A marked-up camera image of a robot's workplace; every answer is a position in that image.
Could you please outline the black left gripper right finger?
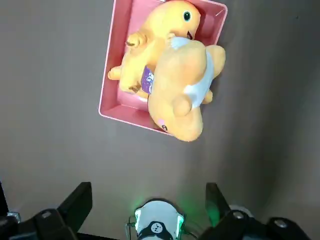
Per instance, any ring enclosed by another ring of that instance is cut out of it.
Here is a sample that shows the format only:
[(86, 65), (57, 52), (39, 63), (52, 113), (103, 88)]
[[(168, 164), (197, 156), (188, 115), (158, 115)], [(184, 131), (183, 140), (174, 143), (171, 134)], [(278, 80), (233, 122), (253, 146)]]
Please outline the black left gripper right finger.
[(218, 185), (205, 186), (205, 209), (212, 226), (199, 235), (201, 240), (309, 240), (294, 221), (271, 217), (262, 223), (240, 209), (231, 209)]

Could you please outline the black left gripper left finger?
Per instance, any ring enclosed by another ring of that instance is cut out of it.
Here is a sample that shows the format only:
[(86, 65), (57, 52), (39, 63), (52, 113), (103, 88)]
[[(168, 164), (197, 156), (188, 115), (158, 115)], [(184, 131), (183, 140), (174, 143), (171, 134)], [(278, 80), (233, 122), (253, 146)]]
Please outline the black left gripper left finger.
[(41, 210), (25, 221), (0, 218), (2, 240), (77, 240), (77, 233), (93, 207), (92, 184), (81, 182), (57, 207)]

